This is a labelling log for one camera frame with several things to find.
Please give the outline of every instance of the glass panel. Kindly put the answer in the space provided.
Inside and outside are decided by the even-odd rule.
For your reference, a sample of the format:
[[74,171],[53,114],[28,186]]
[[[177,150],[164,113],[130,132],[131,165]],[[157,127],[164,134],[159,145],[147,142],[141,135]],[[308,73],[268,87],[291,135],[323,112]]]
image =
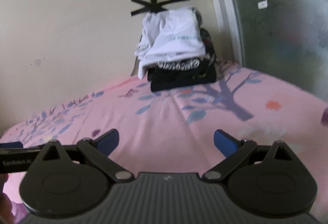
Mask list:
[[326,99],[328,0],[265,1],[235,0],[244,65]]

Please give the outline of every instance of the white sticker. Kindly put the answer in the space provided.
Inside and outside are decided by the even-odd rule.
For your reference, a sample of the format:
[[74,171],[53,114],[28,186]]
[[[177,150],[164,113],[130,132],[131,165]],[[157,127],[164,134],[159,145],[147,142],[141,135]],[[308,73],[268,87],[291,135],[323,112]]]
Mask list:
[[268,7],[268,0],[265,0],[265,1],[262,1],[262,2],[258,2],[257,7],[259,9],[267,8]]

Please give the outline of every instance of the folded black clothing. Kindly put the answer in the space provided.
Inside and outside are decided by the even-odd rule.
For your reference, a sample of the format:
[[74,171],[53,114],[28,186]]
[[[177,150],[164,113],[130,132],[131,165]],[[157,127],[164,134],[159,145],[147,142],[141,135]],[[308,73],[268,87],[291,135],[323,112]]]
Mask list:
[[170,90],[216,81],[214,62],[216,55],[209,33],[201,28],[206,54],[201,57],[186,59],[181,62],[159,62],[151,72],[150,89],[152,92]]

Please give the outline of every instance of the triangular cutout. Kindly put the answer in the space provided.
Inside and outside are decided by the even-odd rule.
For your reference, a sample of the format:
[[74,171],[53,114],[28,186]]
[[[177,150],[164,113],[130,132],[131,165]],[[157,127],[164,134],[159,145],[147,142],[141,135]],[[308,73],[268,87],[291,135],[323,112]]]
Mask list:
[[282,146],[277,148],[277,151],[273,158],[279,160],[288,160],[288,161],[292,160],[289,154],[287,153],[287,151]]
[[45,154],[43,161],[60,159],[56,146],[51,146],[48,152]]

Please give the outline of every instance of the black tape strip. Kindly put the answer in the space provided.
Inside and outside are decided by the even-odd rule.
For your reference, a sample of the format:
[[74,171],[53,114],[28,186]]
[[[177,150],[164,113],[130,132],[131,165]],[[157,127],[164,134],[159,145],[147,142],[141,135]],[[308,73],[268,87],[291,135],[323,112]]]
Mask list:
[[149,11],[149,8],[143,7],[143,8],[140,8],[138,10],[131,11],[131,16],[135,16],[135,15],[138,15],[138,14],[141,14],[141,13],[145,13],[147,11]]
[[148,3],[144,0],[131,0],[131,2],[137,3],[139,5],[143,5],[143,6],[151,6],[151,3]]
[[190,1],[190,0],[167,0],[167,1],[160,2],[157,5],[163,6],[163,5],[177,3],[177,2],[183,2],[183,1]]

